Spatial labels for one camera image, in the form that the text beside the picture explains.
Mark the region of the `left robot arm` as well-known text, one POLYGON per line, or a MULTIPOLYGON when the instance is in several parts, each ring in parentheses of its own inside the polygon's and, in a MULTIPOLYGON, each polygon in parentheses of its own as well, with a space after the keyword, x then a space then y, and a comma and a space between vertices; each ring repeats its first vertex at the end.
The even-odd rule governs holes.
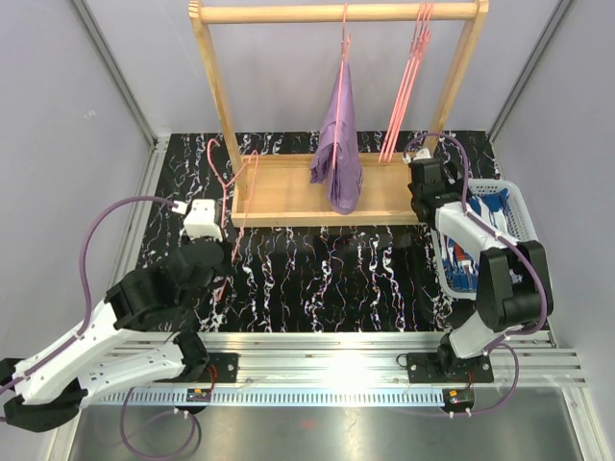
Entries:
POLYGON ((229 274, 232 246, 199 239, 136 269, 109 289, 87 328, 75 327, 28 359, 5 358, 1 385, 14 395, 2 422, 34 433, 66 424, 114 393, 156 381, 196 382, 209 375, 210 358, 198 329, 182 325, 162 345, 105 362, 104 356, 140 333, 184 315, 229 274))

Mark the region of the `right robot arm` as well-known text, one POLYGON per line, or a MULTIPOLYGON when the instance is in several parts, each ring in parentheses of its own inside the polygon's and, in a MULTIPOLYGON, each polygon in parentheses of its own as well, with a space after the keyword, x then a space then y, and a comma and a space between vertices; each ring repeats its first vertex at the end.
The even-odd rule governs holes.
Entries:
POLYGON ((458 380, 479 366, 507 336, 532 334, 553 311, 544 247, 520 241, 471 208, 468 182, 451 182, 428 155, 409 162, 411 207, 419 221, 450 237, 479 265, 474 311, 438 346, 437 372, 458 380))

